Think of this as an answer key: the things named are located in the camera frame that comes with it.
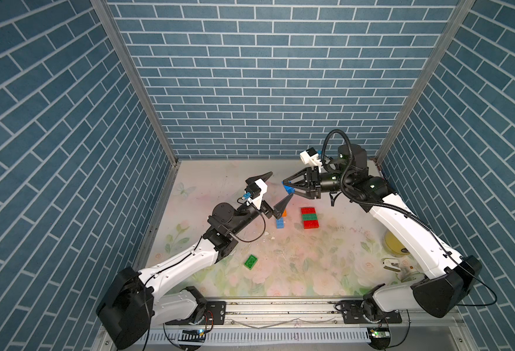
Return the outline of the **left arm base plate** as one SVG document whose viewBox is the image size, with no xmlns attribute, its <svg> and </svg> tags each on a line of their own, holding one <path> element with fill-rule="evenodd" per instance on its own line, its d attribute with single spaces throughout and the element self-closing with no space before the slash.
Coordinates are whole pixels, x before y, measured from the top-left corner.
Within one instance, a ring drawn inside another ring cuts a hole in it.
<svg viewBox="0 0 515 351">
<path fill-rule="evenodd" d="M 227 303 L 225 301 L 207 301 L 196 307 L 195 311 L 184 320 L 172 320 L 165 323 L 167 326 L 204 326 L 206 318 L 209 318 L 207 325 L 214 324 L 222 326 L 225 322 Z"/>
</svg>

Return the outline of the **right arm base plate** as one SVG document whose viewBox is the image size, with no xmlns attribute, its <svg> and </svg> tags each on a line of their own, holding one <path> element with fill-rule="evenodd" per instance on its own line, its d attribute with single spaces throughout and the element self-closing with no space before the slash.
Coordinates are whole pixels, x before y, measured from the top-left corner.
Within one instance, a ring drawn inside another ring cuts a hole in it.
<svg viewBox="0 0 515 351">
<path fill-rule="evenodd" d="M 402 323 L 399 311 L 383 312 L 363 300 L 338 301 L 334 308 L 342 315 L 346 325 Z"/>
</svg>

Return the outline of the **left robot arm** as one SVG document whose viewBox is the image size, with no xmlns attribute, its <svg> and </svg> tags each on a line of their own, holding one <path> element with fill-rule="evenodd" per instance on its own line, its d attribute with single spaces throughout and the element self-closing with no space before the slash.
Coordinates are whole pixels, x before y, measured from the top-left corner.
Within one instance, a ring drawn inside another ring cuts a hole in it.
<svg viewBox="0 0 515 351">
<path fill-rule="evenodd" d="M 207 219 L 209 228 L 191 247 L 152 267 L 136 271 L 128 266 L 117 274 L 101 298 L 96 315 L 118 350 L 148 337 L 153 325 L 201 319 L 207 300 L 196 288 L 184 288 L 175 295 L 170 290 L 229 256 L 241 241 L 237 234 L 254 219 L 282 218 L 293 196 L 287 195 L 270 206 L 263 197 L 271 176 L 265 173 L 248 178 L 238 208 L 230 203 L 217 204 Z"/>
</svg>

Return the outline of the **green long lego brick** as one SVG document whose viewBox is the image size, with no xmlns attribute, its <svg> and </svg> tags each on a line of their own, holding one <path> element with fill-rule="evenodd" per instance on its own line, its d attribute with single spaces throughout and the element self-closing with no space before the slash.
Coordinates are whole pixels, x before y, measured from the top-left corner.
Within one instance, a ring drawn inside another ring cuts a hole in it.
<svg viewBox="0 0 515 351">
<path fill-rule="evenodd" d="M 302 219 L 304 220 L 304 222 L 317 221 L 317 215 L 316 214 L 303 214 Z"/>
</svg>

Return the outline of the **light blue lego brick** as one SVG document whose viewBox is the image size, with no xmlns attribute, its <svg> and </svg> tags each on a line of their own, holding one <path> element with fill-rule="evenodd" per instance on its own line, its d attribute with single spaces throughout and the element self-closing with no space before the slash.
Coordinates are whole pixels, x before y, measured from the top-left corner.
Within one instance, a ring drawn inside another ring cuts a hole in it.
<svg viewBox="0 0 515 351">
<path fill-rule="evenodd" d="M 281 219 L 277 219 L 277 220 L 276 220 L 276 228 L 277 228 L 277 229 L 282 229 L 282 228 L 284 228 L 284 227 L 285 227 L 285 221 L 284 221 L 284 219 L 283 219 L 283 218 L 281 218 Z"/>
</svg>

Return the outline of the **red lego brick front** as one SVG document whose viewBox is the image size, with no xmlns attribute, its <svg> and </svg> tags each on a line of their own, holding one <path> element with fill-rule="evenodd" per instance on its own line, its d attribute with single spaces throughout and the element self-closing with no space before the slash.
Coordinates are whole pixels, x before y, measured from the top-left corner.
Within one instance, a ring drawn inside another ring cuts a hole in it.
<svg viewBox="0 0 515 351">
<path fill-rule="evenodd" d="M 318 229 L 320 227 L 320 224 L 317 219 L 305 220 L 305 221 L 303 221 L 303 227 L 305 230 Z"/>
</svg>

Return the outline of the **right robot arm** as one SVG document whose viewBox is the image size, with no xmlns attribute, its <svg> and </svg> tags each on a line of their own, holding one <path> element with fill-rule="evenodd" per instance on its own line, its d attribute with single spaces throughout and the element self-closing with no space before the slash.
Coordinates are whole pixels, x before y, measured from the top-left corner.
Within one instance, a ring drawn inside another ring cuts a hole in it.
<svg viewBox="0 0 515 351">
<path fill-rule="evenodd" d="M 306 167 L 283 184 L 301 197 L 319 199 L 328 193 L 350 191 L 354 203 L 381 222 L 418 263 L 421 277 L 398 285 L 377 285 L 364 295 L 365 318 L 377 322 L 394 310 L 420 308 L 442 318 L 469 294 L 482 269 L 474 256 L 463 256 L 415 221 L 402 198 L 379 176 L 369 174 L 367 153 L 359 145 L 341 145 L 338 157 L 324 169 L 320 155 L 310 148 L 301 153 Z"/>
</svg>

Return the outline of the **green square lego brick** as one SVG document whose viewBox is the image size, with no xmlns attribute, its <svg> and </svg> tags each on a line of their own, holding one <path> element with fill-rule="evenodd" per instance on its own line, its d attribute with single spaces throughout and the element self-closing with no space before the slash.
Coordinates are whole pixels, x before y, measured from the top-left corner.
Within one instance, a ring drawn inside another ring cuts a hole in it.
<svg viewBox="0 0 515 351">
<path fill-rule="evenodd" d="M 244 262 L 244 267 L 246 267 L 247 269 L 249 270 L 252 270 L 254 268 L 254 266 L 256 265 L 258 259 L 256 256 L 254 256 L 253 254 L 251 254 L 247 260 Z"/>
</svg>

